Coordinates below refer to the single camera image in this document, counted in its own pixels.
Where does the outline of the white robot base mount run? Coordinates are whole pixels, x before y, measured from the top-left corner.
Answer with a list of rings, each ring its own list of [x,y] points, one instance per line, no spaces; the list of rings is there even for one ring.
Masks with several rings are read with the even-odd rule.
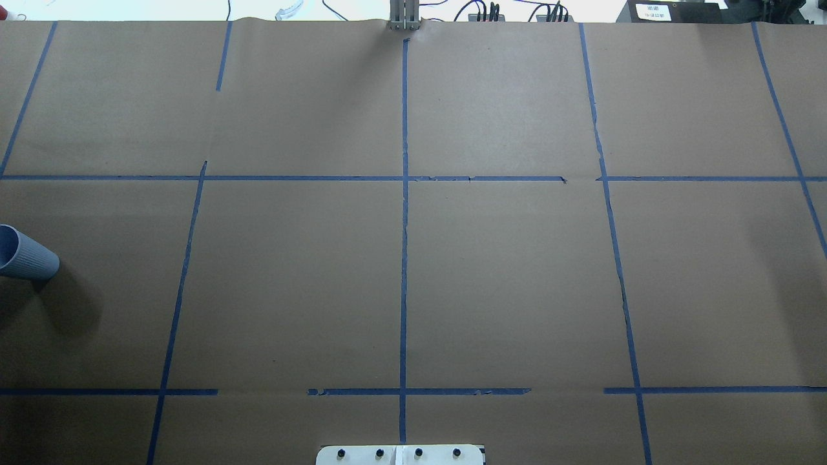
[[[475,444],[389,444],[324,446],[316,464],[485,464]]]

